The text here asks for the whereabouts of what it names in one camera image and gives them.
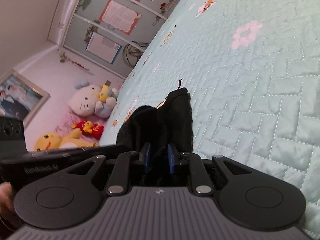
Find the ceiling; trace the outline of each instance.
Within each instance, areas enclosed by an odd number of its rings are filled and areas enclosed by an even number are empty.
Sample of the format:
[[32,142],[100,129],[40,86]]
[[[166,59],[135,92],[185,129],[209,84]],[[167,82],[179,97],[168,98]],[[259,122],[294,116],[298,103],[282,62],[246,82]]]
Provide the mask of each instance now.
[[0,0],[0,75],[46,44],[59,0]]

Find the human hand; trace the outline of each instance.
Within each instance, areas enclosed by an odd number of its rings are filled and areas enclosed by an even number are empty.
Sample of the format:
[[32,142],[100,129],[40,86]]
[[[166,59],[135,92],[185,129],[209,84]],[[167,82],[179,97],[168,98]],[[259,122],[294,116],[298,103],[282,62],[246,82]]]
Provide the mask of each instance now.
[[14,193],[9,182],[0,184],[0,215],[7,220],[12,226],[18,228],[21,223],[19,222],[13,209]]

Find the camera lens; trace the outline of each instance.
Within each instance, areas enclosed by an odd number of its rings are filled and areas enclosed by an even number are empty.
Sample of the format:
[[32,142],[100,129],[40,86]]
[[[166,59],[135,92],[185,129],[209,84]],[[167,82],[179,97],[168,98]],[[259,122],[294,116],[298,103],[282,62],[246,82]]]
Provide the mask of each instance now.
[[15,132],[16,132],[16,134],[17,134],[17,135],[20,135],[20,134],[21,134],[21,131],[22,131],[21,125],[17,123],[17,124],[15,125]]
[[13,132],[12,123],[10,121],[5,121],[3,124],[3,131],[6,136],[11,136]]

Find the black device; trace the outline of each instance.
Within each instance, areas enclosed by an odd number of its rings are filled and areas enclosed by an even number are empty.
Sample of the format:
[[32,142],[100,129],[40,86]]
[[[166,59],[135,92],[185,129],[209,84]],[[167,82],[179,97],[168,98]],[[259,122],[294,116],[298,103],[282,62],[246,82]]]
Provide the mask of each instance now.
[[151,177],[145,143],[26,185],[14,199],[24,225],[8,239],[310,239],[295,186],[222,155],[166,151],[168,168]]
[[0,117],[0,175],[18,191],[26,184],[102,153],[114,158],[124,145],[28,152],[23,122]]

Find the pink flower pattern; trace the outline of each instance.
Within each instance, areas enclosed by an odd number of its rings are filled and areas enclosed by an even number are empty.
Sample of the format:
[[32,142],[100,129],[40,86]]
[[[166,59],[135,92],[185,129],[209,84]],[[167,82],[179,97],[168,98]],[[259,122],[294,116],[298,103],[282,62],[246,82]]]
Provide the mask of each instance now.
[[[233,34],[233,43],[231,44],[232,49],[238,49],[240,45],[242,46],[249,46],[256,39],[256,35],[258,30],[263,27],[262,23],[258,23],[257,21],[251,21],[236,30],[236,33]],[[247,30],[250,30],[250,33],[245,36],[241,37],[241,34]]]

